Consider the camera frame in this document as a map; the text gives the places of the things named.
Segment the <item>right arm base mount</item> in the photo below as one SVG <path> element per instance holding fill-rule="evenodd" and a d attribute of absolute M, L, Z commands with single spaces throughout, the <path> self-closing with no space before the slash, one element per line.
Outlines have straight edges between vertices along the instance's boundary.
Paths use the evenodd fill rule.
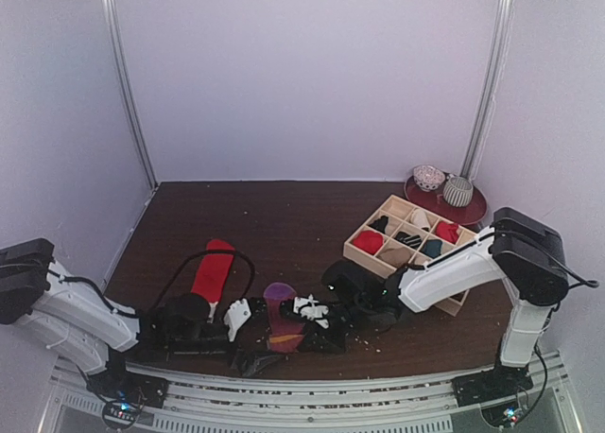
<path fill-rule="evenodd" d="M 518 390 L 531 390 L 533 381 L 527 368 L 496 366 L 488 371 L 455 377 L 452 388 L 458 406 L 467 407 L 515 395 Z"/>

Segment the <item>purple sock with orange cuff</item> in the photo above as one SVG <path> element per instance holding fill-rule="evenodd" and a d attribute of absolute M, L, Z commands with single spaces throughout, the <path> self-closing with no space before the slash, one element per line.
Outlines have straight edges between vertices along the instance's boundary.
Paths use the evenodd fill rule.
<path fill-rule="evenodd" d="M 272 352 L 296 353 L 303 341 L 304 325 L 301 322 L 290 320 L 280 313 L 281 303 L 293 301 L 296 296 L 296 290 L 292 286 L 281 282 L 270 284 L 263 293 L 270 328 L 268 348 Z"/>

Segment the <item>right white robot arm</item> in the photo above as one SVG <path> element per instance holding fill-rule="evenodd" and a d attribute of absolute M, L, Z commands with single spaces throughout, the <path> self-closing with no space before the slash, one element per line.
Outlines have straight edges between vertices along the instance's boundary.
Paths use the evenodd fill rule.
<path fill-rule="evenodd" d="M 569 292 L 561 235 L 510 207 L 498 209 L 493 223 L 462 246 L 427 263 L 405 263 L 387 278 L 339 260 L 321 277 L 335 301 L 296 297 L 281 303 L 280 312 L 330 333 L 367 323 L 386 329 L 495 280 L 510 281 L 518 292 L 499 364 L 484 379 L 485 389 L 501 397 L 520 382 L 549 312 Z"/>

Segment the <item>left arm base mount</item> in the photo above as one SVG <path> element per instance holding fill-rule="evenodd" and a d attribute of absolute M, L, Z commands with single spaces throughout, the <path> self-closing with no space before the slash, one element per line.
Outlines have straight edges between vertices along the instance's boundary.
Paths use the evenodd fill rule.
<path fill-rule="evenodd" d="M 126 371 L 114 375 L 109 371 L 86 376 L 87 389 L 104 401 L 162 408 L 168 381 L 161 377 Z"/>

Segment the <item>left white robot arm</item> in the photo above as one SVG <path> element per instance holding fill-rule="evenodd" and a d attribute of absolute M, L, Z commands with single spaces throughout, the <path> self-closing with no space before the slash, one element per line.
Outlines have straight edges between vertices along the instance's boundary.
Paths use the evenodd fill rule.
<path fill-rule="evenodd" d="M 236 344 L 238 329 L 251 318 L 247 300 L 233 303 L 225 322 L 216 321 L 215 312 L 216 303 L 194 291 L 160 297 L 149 310 L 113 302 L 92 280 L 70 274 L 45 238 L 1 250 L 2 324 L 28 329 L 116 399 L 136 389 L 129 361 L 225 355 L 241 375 L 252 376 L 283 360 L 279 353 L 246 352 Z"/>

